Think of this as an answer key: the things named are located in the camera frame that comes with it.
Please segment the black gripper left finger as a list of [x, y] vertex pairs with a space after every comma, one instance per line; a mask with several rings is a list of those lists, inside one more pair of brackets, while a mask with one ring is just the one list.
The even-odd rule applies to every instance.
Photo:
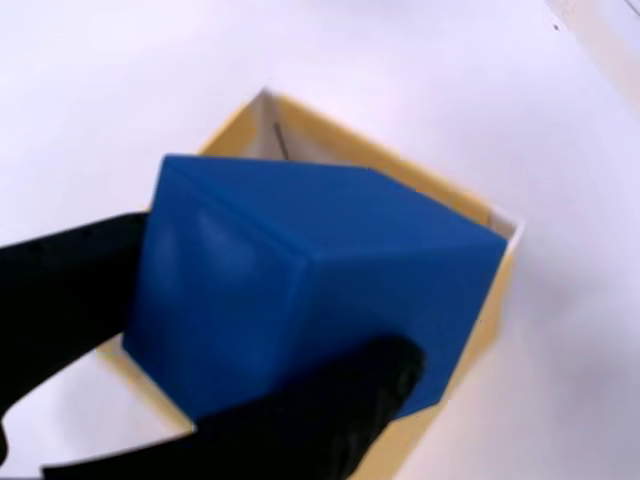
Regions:
[[123, 214], [1, 249], [1, 411], [121, 333], [148, 215]]

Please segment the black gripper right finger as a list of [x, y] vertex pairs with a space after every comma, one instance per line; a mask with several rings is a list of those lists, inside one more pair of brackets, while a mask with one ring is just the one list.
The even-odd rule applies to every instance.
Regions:
[[373, 340], [263, 398], [202, 418], [194, 433], [64, 466], [46, 479], [346, 479], [400, 411], [425, 355]]

